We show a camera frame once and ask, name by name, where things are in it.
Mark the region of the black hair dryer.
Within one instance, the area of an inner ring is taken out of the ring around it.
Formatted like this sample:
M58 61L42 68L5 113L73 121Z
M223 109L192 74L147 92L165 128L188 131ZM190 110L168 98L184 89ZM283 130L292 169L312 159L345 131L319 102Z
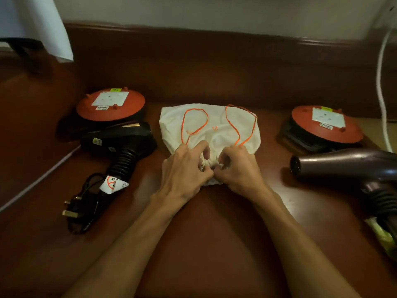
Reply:
M122 123L80 138L81 147L91 152L114 155L106 175L128 182L139 160L151 155L157 148L148 122Z

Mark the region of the person's left forearm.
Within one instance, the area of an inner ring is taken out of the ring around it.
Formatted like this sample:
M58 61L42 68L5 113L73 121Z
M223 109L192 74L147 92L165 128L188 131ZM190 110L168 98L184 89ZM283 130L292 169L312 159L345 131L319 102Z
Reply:
M132 298L162 235L190 199L173 193L152 195L135 222L62 298Z

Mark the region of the white lampshade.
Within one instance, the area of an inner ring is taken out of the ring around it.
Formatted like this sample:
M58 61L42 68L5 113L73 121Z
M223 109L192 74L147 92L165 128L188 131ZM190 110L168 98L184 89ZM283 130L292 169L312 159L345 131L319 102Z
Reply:
M0 0L0 42L38 43L60 63L74 62L53 0Z

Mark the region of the black lamp base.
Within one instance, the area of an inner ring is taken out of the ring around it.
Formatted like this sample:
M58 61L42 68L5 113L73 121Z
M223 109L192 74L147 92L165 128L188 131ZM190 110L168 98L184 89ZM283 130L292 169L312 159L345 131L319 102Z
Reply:
M44 46L39 40L31 38L0 38L0 42L7 43L10 46L30 73L35 75L42 73L41 63L32 59L27 52L27 50L33 52L44 50Z

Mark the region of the person's right hand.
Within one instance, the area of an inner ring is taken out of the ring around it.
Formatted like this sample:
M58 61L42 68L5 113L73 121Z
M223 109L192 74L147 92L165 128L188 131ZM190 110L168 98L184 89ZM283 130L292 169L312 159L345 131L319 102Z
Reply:
M249 199L256 205L263 205L274 195L264 182L254 154L245 146L225 147L218 157L215 168L228 169L228 182L231 191Z

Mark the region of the person's left hand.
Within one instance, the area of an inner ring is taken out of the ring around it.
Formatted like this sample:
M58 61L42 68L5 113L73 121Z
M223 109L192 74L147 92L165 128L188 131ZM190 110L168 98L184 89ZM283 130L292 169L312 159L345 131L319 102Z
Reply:
M154 195L154 201L161 204L171 216L175 215L191 200L205 183L199 182L199 170L202 160L209 159L210 147L202 140L193 148L181 144L173 155L163 161L160 189Z

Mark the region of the brown hair dryer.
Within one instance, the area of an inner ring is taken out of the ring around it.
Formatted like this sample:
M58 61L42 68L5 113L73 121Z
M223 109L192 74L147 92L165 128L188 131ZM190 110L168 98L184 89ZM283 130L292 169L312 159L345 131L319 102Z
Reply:
M292 156L298 180L346 181L362 193L366 207L397 245L397 154L380 149L343 149Z

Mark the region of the brown wooden desk back panel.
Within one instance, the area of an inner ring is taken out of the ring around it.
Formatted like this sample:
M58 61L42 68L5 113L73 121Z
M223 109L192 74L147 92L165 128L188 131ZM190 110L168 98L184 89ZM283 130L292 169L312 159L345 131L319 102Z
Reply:
M30 51L39 74L0 51L0 90L55 105L85 93L129 87L148 102L234 104L290 111L323 105L379 118L380 42L318 41L222 31L66 23L74 62Z

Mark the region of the person's right forearm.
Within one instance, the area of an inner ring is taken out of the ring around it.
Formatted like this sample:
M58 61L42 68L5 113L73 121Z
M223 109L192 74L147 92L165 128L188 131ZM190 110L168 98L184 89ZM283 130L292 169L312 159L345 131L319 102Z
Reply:
M293 298L361 298L266 186L250 192L280 258Z

